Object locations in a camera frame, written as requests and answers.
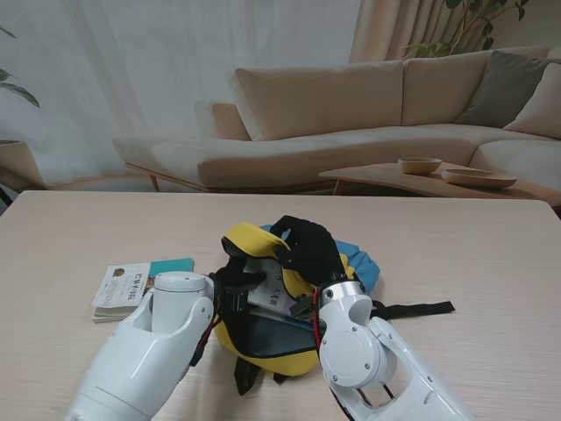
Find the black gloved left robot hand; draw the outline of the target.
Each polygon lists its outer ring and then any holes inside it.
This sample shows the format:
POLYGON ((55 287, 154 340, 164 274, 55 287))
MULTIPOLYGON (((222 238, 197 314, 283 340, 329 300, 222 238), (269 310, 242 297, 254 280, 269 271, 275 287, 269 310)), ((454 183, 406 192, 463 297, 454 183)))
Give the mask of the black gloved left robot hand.
POLYGON ((217 303, 232 308, 246 306, 249 292, 266 279, 266 272, 245 272, 246 263, 246 258, 230 257, 224 267, 209 274, 217 303))

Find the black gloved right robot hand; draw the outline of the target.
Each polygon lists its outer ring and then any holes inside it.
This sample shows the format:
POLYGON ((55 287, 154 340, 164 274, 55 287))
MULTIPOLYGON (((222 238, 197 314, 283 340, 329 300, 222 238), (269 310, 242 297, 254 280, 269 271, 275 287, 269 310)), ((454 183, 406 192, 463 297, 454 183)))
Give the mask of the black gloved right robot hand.
POLYGON ((274 252, 283 268, 294 270, 304 281, 323 286, 347 278, 336 242, 322 225, 286 215, 270 233, 279 238, 287 234, 286 245, 276 246, 274 252))

